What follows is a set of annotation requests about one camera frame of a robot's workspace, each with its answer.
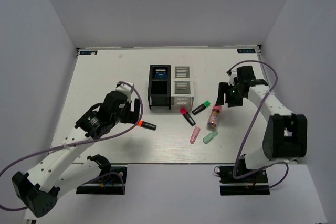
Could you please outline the blue ink jar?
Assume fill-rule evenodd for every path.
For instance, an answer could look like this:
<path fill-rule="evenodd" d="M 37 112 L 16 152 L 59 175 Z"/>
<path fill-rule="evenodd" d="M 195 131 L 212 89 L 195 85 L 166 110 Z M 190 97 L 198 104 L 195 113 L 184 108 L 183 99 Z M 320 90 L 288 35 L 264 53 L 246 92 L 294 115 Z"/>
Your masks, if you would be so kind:
<path fill-rule="evenodd" d="M 154 79 L 167 79 L 168 74 L 166 71 L 156 71 L 154 75 Z"/>

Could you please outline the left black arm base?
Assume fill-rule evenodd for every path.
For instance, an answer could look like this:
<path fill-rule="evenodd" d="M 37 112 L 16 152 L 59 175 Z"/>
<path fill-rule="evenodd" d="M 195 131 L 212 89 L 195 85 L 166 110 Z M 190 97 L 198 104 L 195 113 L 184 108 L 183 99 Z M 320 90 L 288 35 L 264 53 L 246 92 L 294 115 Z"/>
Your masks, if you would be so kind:
<path fill-rule="evenodd" d="M 127 166 L 111 166 L 110 174 L 83 184 L 76 189 L 77 195 L 124 195 L 127 182 Z"/>

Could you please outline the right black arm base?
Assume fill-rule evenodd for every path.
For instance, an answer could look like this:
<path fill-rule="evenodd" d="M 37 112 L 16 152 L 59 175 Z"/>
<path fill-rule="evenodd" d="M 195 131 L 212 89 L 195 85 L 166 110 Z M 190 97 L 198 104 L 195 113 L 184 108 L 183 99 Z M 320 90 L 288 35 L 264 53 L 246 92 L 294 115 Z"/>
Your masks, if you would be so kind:
<path fill-rule="evenodd" d="M 219 177 L 221 196 L 270 195 L 268 177 L 265 170 L 243 179 L 233 177 L 233 165 L 218 165 L 214 174 Z"/>

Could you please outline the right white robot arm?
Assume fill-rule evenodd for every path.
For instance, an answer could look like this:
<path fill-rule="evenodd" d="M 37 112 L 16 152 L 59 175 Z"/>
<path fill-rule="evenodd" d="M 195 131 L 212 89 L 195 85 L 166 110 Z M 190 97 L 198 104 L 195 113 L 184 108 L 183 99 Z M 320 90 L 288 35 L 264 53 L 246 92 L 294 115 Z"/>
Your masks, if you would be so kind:
<path fill-rule="evenodd" d="M 228 107 L 243 105 L 247 99 L 257 111 L 245 133 L 238 150 L 233 168 L 233 178 L 250 181 L 256 173 L 274 164 L 306 156 L 308 119 L 303 114 L 295 114 L 286 108 L 275 96 L 274 87 L 264 79 L 257 79 L 252 66 L 242 66 L 235 71 L 228 70 L 228 82 L 218 85 L 216 105 Z M 258 115 L 266 122 L 266 130 L 261 147 L 250 153 L 243 153 Z"/>

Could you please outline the pink cap glitter bottle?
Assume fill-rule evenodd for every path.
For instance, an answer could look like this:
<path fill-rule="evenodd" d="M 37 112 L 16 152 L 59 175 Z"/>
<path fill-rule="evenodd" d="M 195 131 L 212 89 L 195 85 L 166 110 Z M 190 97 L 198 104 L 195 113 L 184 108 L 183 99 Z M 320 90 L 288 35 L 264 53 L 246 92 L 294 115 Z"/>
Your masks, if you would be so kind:
<path fill-rule="evenodd" d="M 222 107 L 221 106 L 213 106 L 212 108 L 212 112 L 208 118 L 208 121 L 207 121 L 207 128 L 210 129 L 210 130 L 215 130 L 217 129 L 217 126 L 218 126 L 218 116 L 220 114 L 222 110 Z"/>

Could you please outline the orange cap black highlighter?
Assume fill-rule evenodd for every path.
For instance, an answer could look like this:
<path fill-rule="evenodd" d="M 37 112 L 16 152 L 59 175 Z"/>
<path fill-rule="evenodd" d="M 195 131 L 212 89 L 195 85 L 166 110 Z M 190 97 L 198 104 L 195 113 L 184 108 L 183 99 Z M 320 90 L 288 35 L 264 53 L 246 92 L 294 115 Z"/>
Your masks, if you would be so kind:
<path fill-rule="evenodd" d="M 153 131 L 155 131 L 156 128 L 157 128 L 157 126 L 155 124 L 152 124 L 152 123 L 149 123 L 149 122 L 146 122 L 146 121 L 140 121 L 138 123 L 138 126 L 144 128 L 144 129 L 153 130 Z"/>

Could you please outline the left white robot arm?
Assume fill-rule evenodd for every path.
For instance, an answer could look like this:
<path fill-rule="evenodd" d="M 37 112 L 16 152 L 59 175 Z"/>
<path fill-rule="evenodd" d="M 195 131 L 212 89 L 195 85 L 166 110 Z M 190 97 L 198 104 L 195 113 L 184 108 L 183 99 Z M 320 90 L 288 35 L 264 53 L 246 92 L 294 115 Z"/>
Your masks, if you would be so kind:
<path fill-rule="evenodd" d="M 118 87 L 108 93 L 102 103 L 93 105 L 77 120 L 60 150 L 49 152 L 35 167 L 12 177 L 16 195 L 35 217 L 49 213 L 60 197 L 80 185 L 110 178 L 111 163 L 100 154 L 88 156 L 77 167 L 70 165 L 118 123 L 137 123 L 140 100 L 132 101 L 132 92 L 131 88 Z"/>

